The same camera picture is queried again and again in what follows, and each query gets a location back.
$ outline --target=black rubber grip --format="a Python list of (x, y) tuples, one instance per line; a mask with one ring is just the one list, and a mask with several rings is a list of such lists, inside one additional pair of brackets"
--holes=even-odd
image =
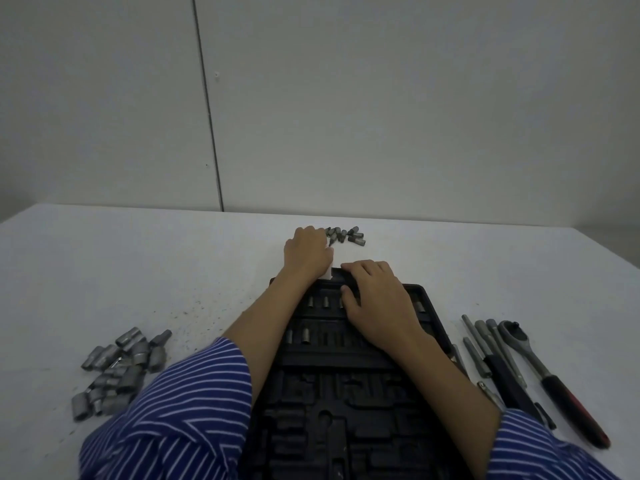
[(508, 408), (524, 411), (540, 424), (544, 424), (545, 422), (542, 420), (538, 408), (522, 386), (518, 384), (502, 357), (498, 355), (487, 355), (484, 357), (484, 362), (491, 370), (491, 379), (493, 379), (493, 383), (498, 388), (504, 405)]
[(564, 414), (565, 418), (580, 431), (589, 443), (601, 449), (611, 446), (611, 440), (600, 425), (557, 376), (542, 379), (542, 387), (545, 388), (545, 391), (553, 399), (553, 402)]

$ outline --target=red handle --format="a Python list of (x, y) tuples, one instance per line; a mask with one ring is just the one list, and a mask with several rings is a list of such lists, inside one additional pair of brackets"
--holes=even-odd
[(589, 443), (601, 449), (611, 446), (611, 440), (600, 425), (557, 376), (542, 379), (542, 387), (545, 388), (562, 414), (584, 435)]

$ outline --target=shirt sleeve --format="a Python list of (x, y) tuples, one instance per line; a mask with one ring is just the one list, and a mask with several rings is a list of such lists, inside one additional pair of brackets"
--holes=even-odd
[(162, 372), (80, 450), (82, 479), (226, 479), (237, 473), (251, 415), (242, 352), (229, 339)]
[(528, 414), (510, 409), (502, 415), (487, 480), (617, 480), (582, 448), (556, 439)]

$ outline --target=hand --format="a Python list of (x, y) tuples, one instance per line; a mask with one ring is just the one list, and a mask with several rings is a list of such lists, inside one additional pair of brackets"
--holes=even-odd
[(284, 245), (282, 272), (304, 280), (307, 286), (322, 276), (333, 261), (333, 248), (326, 245), (324, 229), (298, 227), (293, 239)]
[(409, 293), (388, 263), (357, 261), (343, 263), (358, 283), (360, 306), (348, 286), (343, 286), (342, 302), (349, 321), (376, 347), (396, 358), (411, 340), (422, 337)]

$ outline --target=black tool case tray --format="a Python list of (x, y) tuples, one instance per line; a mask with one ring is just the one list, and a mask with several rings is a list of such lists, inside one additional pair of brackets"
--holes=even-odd
[[(309, 288), (289, 322), (292, 336), (285, 332), (252, 411), (240, 478), (471, 479), (412, 382), (348, 322), (340, 286), (346, 283), (359, 299), (352, 276), (340, 268), (332, 275)], [(424, 289), (404, 288), (422, 328), (451, 357)], [(305, 328), (309, 344), (302, 343)]]

